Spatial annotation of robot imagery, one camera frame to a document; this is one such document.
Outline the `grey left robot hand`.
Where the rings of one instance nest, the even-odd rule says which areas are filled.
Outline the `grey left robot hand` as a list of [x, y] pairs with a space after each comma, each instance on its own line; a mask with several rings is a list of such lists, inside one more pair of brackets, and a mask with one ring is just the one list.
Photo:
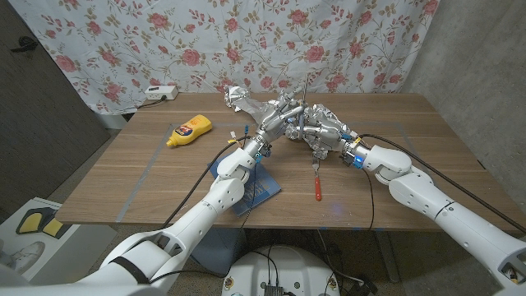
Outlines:
[[303, 113], [304, 103], [294, 99], [297, 91], [290, 94], [281, 93], [277, 99], [263, 103], [256, 112], [256, 135], [252, 138], [257, 143], [258, 152], [269, 150], [271, 142], [284, 134], [285, 124], [289, 118]]

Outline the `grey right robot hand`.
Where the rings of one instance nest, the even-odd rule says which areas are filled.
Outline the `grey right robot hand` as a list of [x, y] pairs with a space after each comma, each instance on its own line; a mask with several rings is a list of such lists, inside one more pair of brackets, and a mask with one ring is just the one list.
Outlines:
[[312, 155], [324, 160], [331, 151], [342, 153], [348, 141], [355, 140], [358, 134], [347, 125], [320, 124], [319, 126], [298, 126], [293, 129], [295, 136], [304, 140], [312, 149]]

